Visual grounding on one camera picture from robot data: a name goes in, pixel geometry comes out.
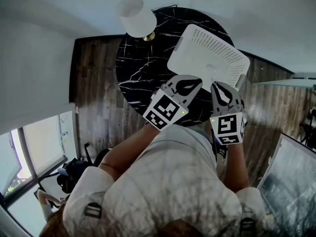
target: lamp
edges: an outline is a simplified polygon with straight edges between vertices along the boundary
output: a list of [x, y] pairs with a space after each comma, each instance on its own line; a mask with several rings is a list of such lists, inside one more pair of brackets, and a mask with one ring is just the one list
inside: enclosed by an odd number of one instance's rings
[[157, 18], [144, 7], [143, 0], [123, 0], [117, 6], [117, 12], [129, 35], [150, 41], [155, 37]]

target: round table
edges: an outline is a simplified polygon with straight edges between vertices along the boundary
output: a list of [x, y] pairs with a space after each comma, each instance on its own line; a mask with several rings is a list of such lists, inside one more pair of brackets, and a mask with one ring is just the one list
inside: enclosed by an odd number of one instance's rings
[[[167, 67], [174, 47], [189, 24], [198, 25], [230, 45], [231, 38], [209, 16], [192, 9], [168, 7], [154, 11], [157, 18], [155, 38], [144, 41], [126, 34], [117, 54], [118, 85], [133, 109], [143, 115], [153, 91], [174, 75]], [[176, 123], [192, 126], [208, 120], [212, 111], [211, 94], [201, 89], [189, 105], [189, 113]]]

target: wooden floor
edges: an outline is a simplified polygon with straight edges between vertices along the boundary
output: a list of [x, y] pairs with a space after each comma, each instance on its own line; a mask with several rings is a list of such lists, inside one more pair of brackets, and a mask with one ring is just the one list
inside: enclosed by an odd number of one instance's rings
[[[79, 107], [77, 126], [81, 154], [86, 142], [97, 152], [112, 148], [145, 123], [126, 102], [117, 83], [115, 62], [120, 41], [120, 38], [76, 41], [74, 97]], [[243, 143], [246, 164], [250, 182], [255, 186], [268, 166], [280, 134], [300, 138], [299, 123], [311, 106], [316, 105], [316, 96], [305, 88], [253, 85], [286, 79], [289, 74], [260, 60], [249, 59], [251, 65], [240, 94], [248, 113]], [[210, 134], [210, 122], [200, 126]], [[226, 160], [219, 156], [220, 177], [223, 177], [225, 164]]]

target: gold lamp base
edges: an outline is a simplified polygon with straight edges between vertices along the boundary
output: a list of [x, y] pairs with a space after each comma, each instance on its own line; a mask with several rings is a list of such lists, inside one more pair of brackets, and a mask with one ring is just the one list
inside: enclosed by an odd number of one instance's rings
[[155, 38], [155, 32], [152, 32], [151, 34], [149, 34], [149, 35], [143, 37], [143, 40], [144, 40], [144, 41], [151, 41], [151, 40], [153, 40], [154, 38]]

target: white ventilated box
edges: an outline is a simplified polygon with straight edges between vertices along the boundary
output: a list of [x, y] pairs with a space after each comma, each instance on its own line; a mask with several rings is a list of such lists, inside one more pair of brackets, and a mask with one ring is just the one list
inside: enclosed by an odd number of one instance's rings
[[188, 25], [167, 63], [179, 75], [201, 78], [202, 88], [209, 92], [214, 81], [239, 90], [238, 80], [244, 79], [249, 65], [249, 59], [236, 48], [193, 24]]

